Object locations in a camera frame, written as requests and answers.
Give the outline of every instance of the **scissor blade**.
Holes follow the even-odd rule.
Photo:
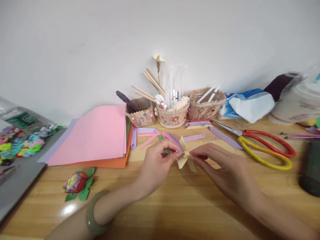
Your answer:
[[[239,130],[237,130],[235,128],[231,128],[231,127],[229,127],[227,125],[224,125],[223,123],[217,122],[216,120],[213,120],[213,119],[211,119],[211,120],[214,121],[216,124],[219,124],[221,127],[227,129],[229,132],[233,133],[234,135],[236,135],[238,137],[243,135],[243,132],[241,132],[241,131],[239,131]]]

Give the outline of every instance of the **stack of colored paper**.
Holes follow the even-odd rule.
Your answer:
[[[124,168],[132,131],[125,110],[125,105],[100,106],[74,119],[39,162]]]

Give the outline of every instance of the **person's left hand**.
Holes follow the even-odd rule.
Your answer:
[[[168,149],[170,154],[164,156],[162,151]],[[175,143],[163,139],[147,149],[140,175],[133,183],[139,198],[145,198],[153,193],[168,175],[171,164],[181,158],[182,151]]]

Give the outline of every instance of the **hand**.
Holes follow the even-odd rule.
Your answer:
[[[164,149],[168,149],[171,153],[162,154]],[[175,143],[166,139],[147,149],[140,175],[133,183],[138,198],[145,198],[160,187],[168,175],[171,164],[181,158],[182,153],[176,150],[182,151]]]
[[[222,147],[208,143],[190,151],[192,159],[214,182],[218,189],[245,211],[256,211],[264,196],[248,170],[247,161]],[[210,158],[221,168],[211,167],[205,160]]]

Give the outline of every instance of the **yellow scissor handle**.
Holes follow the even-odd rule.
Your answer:
[[[240,143],[240,145],[243,147],[243,149],[250,155],[252,156],[255,160],[257,160],[258,162],[266,165],[267,167],[270,167],[270,168],[274,168],[274,169],[278,169],[278,170],[289,170],[292,168],[292,162],[290,161],[289,158],[279,154],[279,153],[276,153],[274,151],[271,151],[270,149],[266,149],[266,148],[263,148],[263,147],[260,147],[250,141],[248,141],[247,139],[245,139],[243,136],[240,136],[237,138],[237,141]],[[253,147],[253,148],[256,148],[262,152],[266,152],[266,153],[269,153],[273,156],[276,156],[278,158],[280,158],[282,161],[284,161],[285,165],[284,166],[278,166],[278,165],[275,165],[275,164],[272,164],[272,163],[269,163],[269,162],[266,162],[265,160],[263,160],[262,158],[259,158],[257,155],[255,155],[249,148],[248,146],[246,145],[248,144],[249,146]]]

